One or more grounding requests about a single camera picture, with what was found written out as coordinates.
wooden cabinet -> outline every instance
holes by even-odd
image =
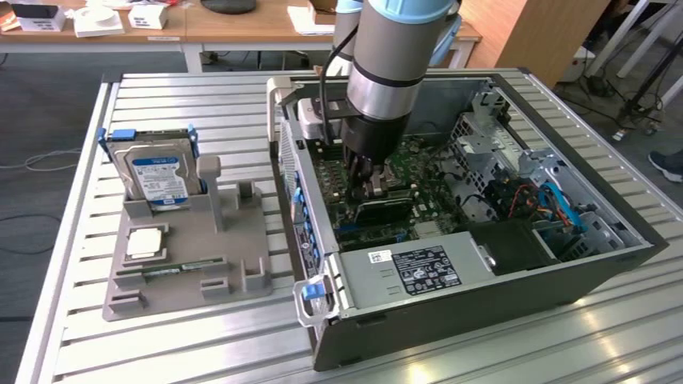
[[[609,0],[462,0],[482,40],[466,67],[525,67],[553,86]]]

hard drive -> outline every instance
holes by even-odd
[[[196,131],[100,131],[98,143],[124,183],[128,200],[146,200],[152,210],[188,205],[188,196],[202,192],[196,173]]]

aluminum extrusion table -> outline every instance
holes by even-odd
[[[317,373],[290,299],[290,262],[266,151],[265,81],[282,73],[129,74],[98,90],[17,382],[681,379],[683,212],[540,82],[517,70],[498,72],[668,239],[671,247],[645,265],[569,306]],[[518,135],[530,147],[541,147],[522,117],[512,115]],[[94,131],[98,126],[189,123],[200,133],[200,152],[221,157],[221,187],[253,178],[264,192],[274,292],[245,302],[105,322],[101,305],[122,185],[96,146]]]

person's foot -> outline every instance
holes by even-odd
[[[671,182],[683,182],[683,151],[664,156],[656,150],[649,152],[648,160],[652,166],[661,171]]]

green circuit board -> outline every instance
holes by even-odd
[[[450,234],[466,222],[448,184],[438,177],[438,149],[421,138],[406,137],[386,160],[388,197],[369,205],[348,197],[341,145],[325,146],[317,141],[308,144],[341,251]],[[360,211],[373,206],[378,209],[361,216]]]

